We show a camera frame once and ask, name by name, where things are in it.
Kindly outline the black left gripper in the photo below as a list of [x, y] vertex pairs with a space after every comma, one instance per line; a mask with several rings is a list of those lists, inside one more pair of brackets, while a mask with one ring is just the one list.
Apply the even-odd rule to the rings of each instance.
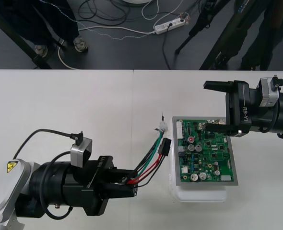
[[113, 166], [112, 156], [100, 156], [96, 161], [87, 161], [82, 168], [71, 165], [62, 186], [65, 204], [83, 208], [88, 216], [100, 216], [105, 211], [108, 199], [135, 197], [138, 188], [122, 184], [135, 177], [134, 170]]

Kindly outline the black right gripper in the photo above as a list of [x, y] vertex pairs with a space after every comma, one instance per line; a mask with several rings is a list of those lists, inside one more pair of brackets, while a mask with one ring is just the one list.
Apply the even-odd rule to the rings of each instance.
[[203, 130], [231, 137], [241, 137], [249, 132], [259, 132], [257, 122], [253, 121], [260, 100], [258, 88], [250, 88], [245, 81], [205, 81], [203, 88], [226, 92], [226, 123], [204, 124]]

